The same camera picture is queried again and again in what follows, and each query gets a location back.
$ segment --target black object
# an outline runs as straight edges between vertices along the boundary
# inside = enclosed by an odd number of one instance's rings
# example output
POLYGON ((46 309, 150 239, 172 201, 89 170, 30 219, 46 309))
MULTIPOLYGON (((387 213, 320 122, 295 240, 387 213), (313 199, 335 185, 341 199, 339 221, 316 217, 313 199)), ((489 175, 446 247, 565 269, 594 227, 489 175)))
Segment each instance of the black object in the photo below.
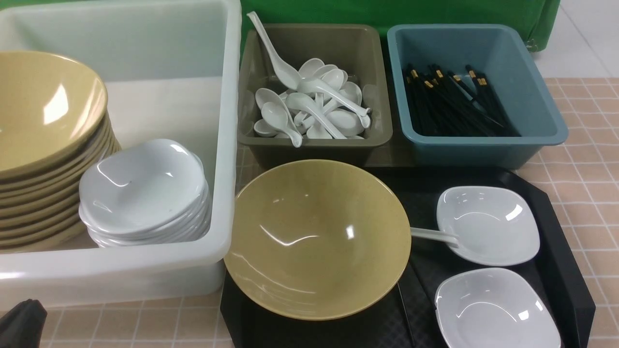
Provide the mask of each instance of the black object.
POLYGON ((26 300, 0 318, 0 348, 37 348, 47 311, 38 300, 26 300))
MULTIPOLYGON (((553 315, 566 348, 587 346, 595 304, 574 260, 548 196, 499 168, 367 168, 398 196, 411 226, 436 228, 436 202, 453 186, 511 189, 529 204, 540 231, 540 252, 511 267, 525 278, 553 315)), ((415 239, 399 281, 416 348, 446 348, 436 323, 434 291, 447 277, 483 266, 469 263, 442 244, 415 239)), ((332 321, 300 321, 252 302, 226 276, 221 311, 236 348, 410 348, 397 288, 367 310, 332 321)))
POLYGON ((466 66, 476 92, 437 64, 423 74, 408 65, 405 92, 413 129, 423 136, 520 136, 505 114, 486 75, 466 66))

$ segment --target olive plastic bin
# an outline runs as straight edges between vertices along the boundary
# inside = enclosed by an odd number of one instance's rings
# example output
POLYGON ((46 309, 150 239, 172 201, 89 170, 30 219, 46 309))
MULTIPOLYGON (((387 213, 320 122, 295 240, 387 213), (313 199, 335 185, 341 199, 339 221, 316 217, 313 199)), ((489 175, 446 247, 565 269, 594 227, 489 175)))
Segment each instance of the olive plastic bin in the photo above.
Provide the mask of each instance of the olive plastic bin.
POLYGON ((294 148, 289 139, 259 137, 253 131, 261 119, 255 93, 265 87, 283 92, 264 45, 255 30, 249 32, 239 76, 238 142, 248 146, 263 168, 303 159, 330 159, 363 165, 372 150, 393 134, 383 53, 378 32, 354 24, 270 24, 266 31, 282 59, 295 68, 310 58, 335 64, 363 91, 364 107, 372 108, 366 139, 304 139, 294 148))
MULTIPOLYGON (((543 146, 558 145, 568 128, 515 30, 493 24, 397 25, 387 33, 402 132, 419 165, 499 166, 516 169, 543 146), (467 76, 484 72, 521 137, 427 137, 413 130, 402 69, 429 64, 467 76)), ((473 87, 470 78, 465 79, 473 87)))

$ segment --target green cloth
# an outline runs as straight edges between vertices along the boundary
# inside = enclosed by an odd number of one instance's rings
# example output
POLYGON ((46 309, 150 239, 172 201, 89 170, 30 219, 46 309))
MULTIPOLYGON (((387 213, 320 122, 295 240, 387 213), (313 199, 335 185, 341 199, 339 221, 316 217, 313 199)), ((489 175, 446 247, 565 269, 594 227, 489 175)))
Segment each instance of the green cloth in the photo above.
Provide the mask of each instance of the green cloth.
MULTIPOLYGON (((50 2, 63 0, 0 0, 0 9, 50 2)), ((518 31, 529 50, 541 51, 559 0, 241 0, 241 5, 243 41, 253 27, 245 14, 256 11, 264 23, 368 24, 382 37, 397 24, 505 24, 518 31)))

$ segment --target black tray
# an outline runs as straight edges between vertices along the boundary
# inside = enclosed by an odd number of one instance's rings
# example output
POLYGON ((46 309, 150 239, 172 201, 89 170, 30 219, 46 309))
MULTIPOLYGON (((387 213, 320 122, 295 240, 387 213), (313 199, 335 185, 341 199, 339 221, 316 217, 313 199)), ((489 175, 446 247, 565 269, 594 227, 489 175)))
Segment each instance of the black tray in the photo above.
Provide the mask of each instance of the black tray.
MULTIPOLYGON (((534 260, 510 267, 525 278, 553 315, 563 345, 585 348, 595 304, 556 219, 548 196, 517 175, 499 168, 366 168, 402 202, 411 226, 436 228, 436 202, 453 186, 510 189, 529 204, 540 231, 534 260)), ((483 266, 456 256, 444 243, 415 239, 400 280, 415 339, 409 339, 397 289, 369 309, 340 320, 300 321, 273 314, 252 302, 226 276, 221 311, 235 348, 385 347, 445 348, 433 304, 445 279, 483 266)))

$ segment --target stack of white dishes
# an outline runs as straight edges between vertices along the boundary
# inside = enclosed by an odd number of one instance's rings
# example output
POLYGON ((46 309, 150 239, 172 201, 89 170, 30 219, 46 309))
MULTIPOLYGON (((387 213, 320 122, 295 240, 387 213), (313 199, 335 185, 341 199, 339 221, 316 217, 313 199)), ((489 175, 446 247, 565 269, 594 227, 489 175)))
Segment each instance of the stack of white dishes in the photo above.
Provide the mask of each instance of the stack of white dishes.
POLYGON ((102 248, 193 241, 210 227, 202 163, 172 140, 145 142, 90 167, 79 195, 79 216, 102 248))

